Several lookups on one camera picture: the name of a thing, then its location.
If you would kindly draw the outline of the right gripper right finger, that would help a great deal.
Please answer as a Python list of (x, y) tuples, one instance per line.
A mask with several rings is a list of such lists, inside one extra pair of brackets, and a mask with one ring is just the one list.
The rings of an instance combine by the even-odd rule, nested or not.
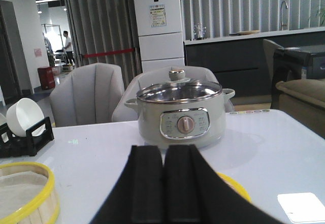
[(194, 145), (165, 155), (167, 223), (278, 223), (229, 187)]

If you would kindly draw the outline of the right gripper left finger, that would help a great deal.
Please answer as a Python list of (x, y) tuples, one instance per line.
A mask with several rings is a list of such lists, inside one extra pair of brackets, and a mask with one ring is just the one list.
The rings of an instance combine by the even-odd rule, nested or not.
[(163, 223), (163, 163), (156, 146), (132, 146), (126, 165), (91, 223)]

